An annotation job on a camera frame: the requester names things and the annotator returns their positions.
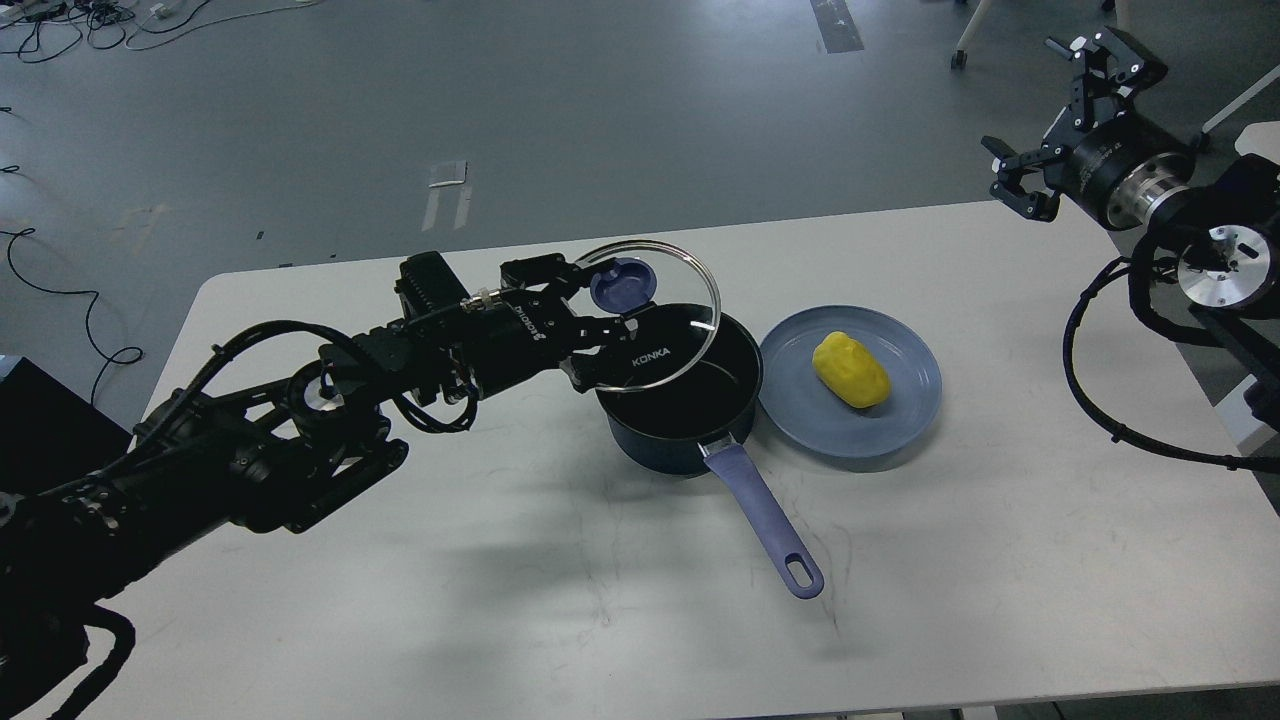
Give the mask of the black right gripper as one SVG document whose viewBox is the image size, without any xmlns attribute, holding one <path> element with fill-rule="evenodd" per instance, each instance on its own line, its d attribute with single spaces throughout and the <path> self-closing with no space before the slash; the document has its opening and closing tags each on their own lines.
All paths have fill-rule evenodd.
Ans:
<svg viewBox="0 0 1280 720">
<path fill-rule="evenodd" d="M 1161 82 L 1169 65 L 1114 27 L 1069 44 L 1047 37 L 1044 46 L 1071 64 L 1068 104 L 1038 150 L 1015 152 L 1001 138 L 980 138 L 993 156 L 991 196 L 1034 222 L 1053 222 L 1064 193 L 1107 231 L 1143 225 L 1149 209 L 1139 208 L 1140 184 L 1157 177 L 1184 184 L 1196 169 L 1187 143 L 1135 113 L 1137 95 Z M 1036 173 L 1044 190 L 1024 186 Z"/>
</svg>

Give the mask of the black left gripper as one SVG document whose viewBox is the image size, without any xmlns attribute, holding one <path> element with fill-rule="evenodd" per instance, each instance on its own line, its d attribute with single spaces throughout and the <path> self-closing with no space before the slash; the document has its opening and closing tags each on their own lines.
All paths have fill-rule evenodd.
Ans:
<svg viewBox="0 0 1280 720">
<path fill-rule="evenodd" d="M 631 357 L 639 354 L 641 319 L 652 309 L 589 316 L 571 313 L 561 299 L 588 288 L 598 272 L 559 252 L 500 264 L 500 287 L 509 291 L 463 324 L 462 364 L 480 398 L 558 365 L 576 389 L 636 387 Z M 531 291 L 535 286 L 545 286 L 544 292 Z"/>
</svg>

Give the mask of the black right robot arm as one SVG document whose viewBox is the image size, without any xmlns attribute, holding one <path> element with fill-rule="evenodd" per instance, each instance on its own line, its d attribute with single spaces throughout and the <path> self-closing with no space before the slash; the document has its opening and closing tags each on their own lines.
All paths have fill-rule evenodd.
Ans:
<svg viewBox="0 0 1280 720">
<path fill-rule="evenodd" d="M 991 195 L 1034 222 L 1070 199 L 1107 231 L 1143 229 L 1130 256 L 1134 315 L 1172 342 L 1229 351 L 1254 378 L 1252 416 L 1276 427 L 1277 346 L 1252 322 L 1277 316 L 1277 164 L 1247 154 L 1193 186 L 1196 150 L 1135 106 L 1165 63 L 1114 27 L 1046 45 L 1071 64 L 1068 102 L 1037 149 L 982 140 Z"/>
</svg>

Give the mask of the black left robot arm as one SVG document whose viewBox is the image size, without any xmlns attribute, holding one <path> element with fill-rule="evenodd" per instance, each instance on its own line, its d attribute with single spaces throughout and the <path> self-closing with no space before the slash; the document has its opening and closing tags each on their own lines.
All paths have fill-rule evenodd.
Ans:
<svg viewBox="0 0 1280 720">
<path fill-rule="evenodd" d="M 301 533 L 393 473 L 415 429 L 467 430 L 477 404 L 566 366 L 577 391 L 653 319 L 657 281 L 623 259 L 509 261 L 494 292 L 468 293 L 439 252 L 402 261 L 403 316 L 357 336 L 262 322 L 212 347 L 192 382 L 134 429 L 105 468 L 33 493 L 3 495 L 3 716 L 14 717 L 87 660 L 88 629 L 114 643 L 56 710 L 78 717 L 136 643 L 102 606 L 225 523 Z"/>
</svg>

